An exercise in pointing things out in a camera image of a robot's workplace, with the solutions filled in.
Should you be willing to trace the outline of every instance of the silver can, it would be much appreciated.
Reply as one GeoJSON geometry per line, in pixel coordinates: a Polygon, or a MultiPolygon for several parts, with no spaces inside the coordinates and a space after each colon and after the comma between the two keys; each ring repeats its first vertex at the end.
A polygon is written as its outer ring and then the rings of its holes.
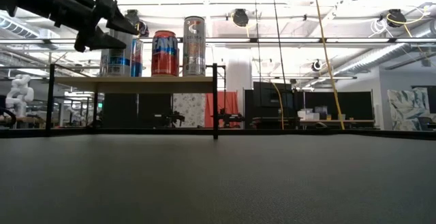
{"type": "Polygon", "coordinates": [[[110,30],[109,35],[126,44],[123,50],[102,50],[100,62],[101,77],[130,77],[131,43],[133,35],[110,30]]]}
{"type": "Polygon", "coordinates": [[[185,18],[183,30],[183,75],[206,75],[206,29],[199,16],[185,18]]]}

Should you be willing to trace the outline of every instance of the black chair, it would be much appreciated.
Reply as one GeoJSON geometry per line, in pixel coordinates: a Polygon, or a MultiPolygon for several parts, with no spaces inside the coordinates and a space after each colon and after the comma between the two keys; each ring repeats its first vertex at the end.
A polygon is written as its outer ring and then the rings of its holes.
{"type": "Polygon", "coordinates": [[[433,120],[431,120],[429,117],[419,117],[418,122],[422,131],[433,131],[434,126],[436,125],[435,122],[433,122],[433,120]]]}

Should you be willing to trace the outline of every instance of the yellow cable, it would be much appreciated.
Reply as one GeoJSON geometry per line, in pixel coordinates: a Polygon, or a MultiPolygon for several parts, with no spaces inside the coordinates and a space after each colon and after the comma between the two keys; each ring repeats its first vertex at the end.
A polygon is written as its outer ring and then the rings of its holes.
{"type": "Polygon", "coordinates": [[[280,102],[280,109],[281,109],[281,130],[285,129],[285,123],[283,122],[284,118],[283,118],[283,114],[285,113],[285,111],[283,111],[283,104],[281,103],[281,95],[280,95],[280,91],[277,88],[277,85],[275,85],[275,83],[271,82],[270,83],[272,85],[274,85],[275,90],[277,91],[277,94],[279,95],[279,102],[280,102]]]}
{"type": "Polygon", "coordinates": [[[345,127],[343,126],[342,112],[341,112],[341,107],[339,105],[338,92],[336,91],[336,85],[334,84],[333,75],[332,75],[332,68],[330,66],[330,61],[328,60],[328,57],[327,57],[326,39],[324,38],[324,29],[322,27],[320,5],[318,3],[318,0],[316,0],[316,10],[318,11],[318,20],[320,22],[322,46],[324,47],[324,55],[326,57],[328,74],[330,75],[330,81],[332,82],[334,101],[336,102],[336,107],[338,109],[338,118],[341,121],[341,129],[344,130],[345,127]]]}
{"type": "Polygon", "coordinates": [[[397,21],[395,21],[395,20],[391,20],[391,19],[389,19],[389,16],[390,16],[391,14],[388,14],[388,15],[386,16],[386,19],[388,19],[390,22],[393,22],[393,23],[396,23],[396,24],[403,24],[403,25],[411,24],[411,23],[415,23],[415,22],[418,22],[418,21],[422,20],[422,19],[424,18],[424,16],[425,16],[425,11],[426,11],[426,10],[427,10],[427,8],[424,8],[424,12],[422,13],[422,16],[419,17],[419,19],[416,19],[416,20],[413,20],[413,21],[409,21],[409,22],[397,22],[397,21]]]}
{"type": "MultiPolygon", "coordinates": [[[[404,24],[404,28],[406,29],[406,32],[409,34],[409,36],[410,36],[410,37],[413,37],[413,36],[411,35],[411,33],[410,33],[410,31],[409,31],[409,28],[407,27],[406,24],[404,24]]],[[[436,67],[436,65],[433,64],[433,63],[430,61],[430,59],[427,57],[427,55],[424,53],[424,51],[422,51],[421,47],[419,47],[419,46],[417,46],[417,47],[418,47],[418,50],[421,52],[421,54],[424,55],[425,59],[427,59],[427,61],[429,61],[429,63],[430,63],[431,65],[433,65],[433,66],[436,67]]]]}

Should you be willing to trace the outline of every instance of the white pillar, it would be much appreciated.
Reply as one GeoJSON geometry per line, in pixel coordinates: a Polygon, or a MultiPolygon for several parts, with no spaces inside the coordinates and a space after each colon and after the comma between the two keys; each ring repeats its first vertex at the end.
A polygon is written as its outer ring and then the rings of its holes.
{"type": "Polygon", "coordinates": [[[251,51],[229,50],[226,71],[227,91],[238,93],[238,111],[244,115],[244,90],[253,88],[251,51]]]}

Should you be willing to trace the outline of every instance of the aluminum can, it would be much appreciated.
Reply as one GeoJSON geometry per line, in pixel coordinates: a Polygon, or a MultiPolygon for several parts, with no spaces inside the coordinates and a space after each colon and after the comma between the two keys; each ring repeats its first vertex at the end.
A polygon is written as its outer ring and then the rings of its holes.
{"type": "Polygon", "coordinates": [[[183,29],[183,75],[205,76],[206,31],[204,19],[199,16],[185,18],[183,29]]]}
{"type": "Polygon", "coordinates": [[[131,43],[130,76],[142,77],[142,41],[139,39],[131,43]]]}
{"type": "Polygon", "coordinates": [[[131,43],[133,35],[110,30],[109,35],[125,43],[125,49],[102,50],[100,76],[130,77],[131,43]]]}
{"type": "Polygon", "coordinates": [[[157,31],[151,49],[151,75],[177,76],[177,38],[171,31],[157,31]]]}

